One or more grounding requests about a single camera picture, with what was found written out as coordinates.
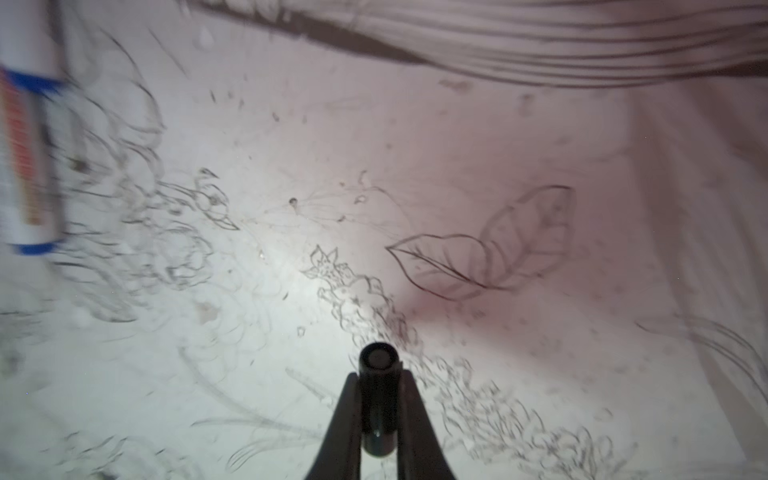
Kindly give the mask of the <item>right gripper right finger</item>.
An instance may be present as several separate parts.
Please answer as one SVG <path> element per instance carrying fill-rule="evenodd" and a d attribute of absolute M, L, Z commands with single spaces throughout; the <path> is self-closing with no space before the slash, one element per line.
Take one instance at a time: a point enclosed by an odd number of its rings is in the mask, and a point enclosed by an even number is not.
<path fill-rule="evenodd" d="M 401 372 L 398 386 L 396 453 L 400 480 L 456 479 L 409 370 Z"/>

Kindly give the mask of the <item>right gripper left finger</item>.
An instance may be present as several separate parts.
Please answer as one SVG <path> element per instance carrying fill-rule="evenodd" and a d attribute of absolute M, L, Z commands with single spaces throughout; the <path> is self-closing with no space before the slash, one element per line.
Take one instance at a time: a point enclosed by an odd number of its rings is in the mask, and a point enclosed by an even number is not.
<path fill-rule="evenodd" d="M 350 373 L 306 480 L 359 480 L 362 400 L 359 376 Z"/>

